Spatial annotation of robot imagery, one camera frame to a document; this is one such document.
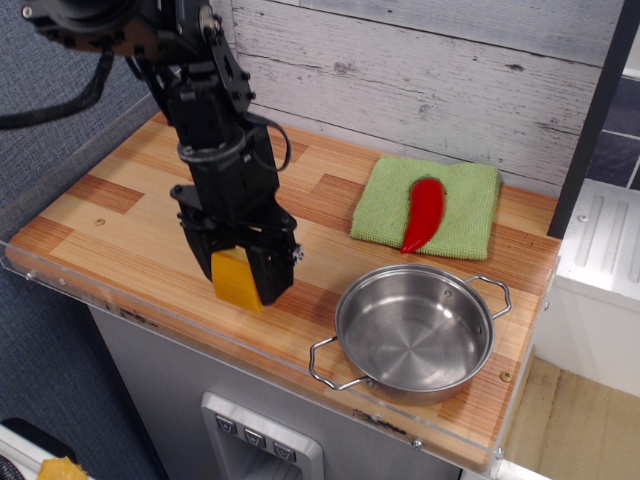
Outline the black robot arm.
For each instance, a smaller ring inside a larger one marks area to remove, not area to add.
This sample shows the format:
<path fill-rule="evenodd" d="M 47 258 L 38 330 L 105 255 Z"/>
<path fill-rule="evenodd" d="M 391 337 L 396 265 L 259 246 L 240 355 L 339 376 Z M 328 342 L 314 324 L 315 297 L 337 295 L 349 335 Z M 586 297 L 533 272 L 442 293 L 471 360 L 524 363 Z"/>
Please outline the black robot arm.
<path fill-rule="evenodd" d="M 245 251 L 251 287 L 264 305 L 293 283 L 302 258 L 296 220 L 276 200 L 281 165 L 269 133 L 251 113 L 249 74 L 236 62 L 221 18 L 207 1 L 27 1 L 22 16 L 69 49 L 100 58 L 73 99 L 1 120 L 3 129 L 42 124 L 96 104 L 116 57 L 143 80 L 177 132 L 192 183 L 176 186 L 179 218 L 204 275 L 216 280 L 218 253 Z"/>

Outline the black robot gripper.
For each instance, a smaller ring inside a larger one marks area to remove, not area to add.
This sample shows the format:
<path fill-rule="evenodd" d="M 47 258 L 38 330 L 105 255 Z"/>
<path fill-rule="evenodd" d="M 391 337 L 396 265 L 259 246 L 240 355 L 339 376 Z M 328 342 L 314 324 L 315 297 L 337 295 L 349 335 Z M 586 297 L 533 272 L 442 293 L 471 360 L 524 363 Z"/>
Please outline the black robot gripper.
<path fill-rule="evenodd" d="M 171 191 L 204 276 L 212 279 L 215 251 L 241 246 L 264 306 L 274 304 L 293 285 L 294 263 L 303 257 L 293 234 L 296 221 L 275 200 L 280 168 L 269 127 L 243 125 L 214 147 L 179 145 L 193 183 Z"/>

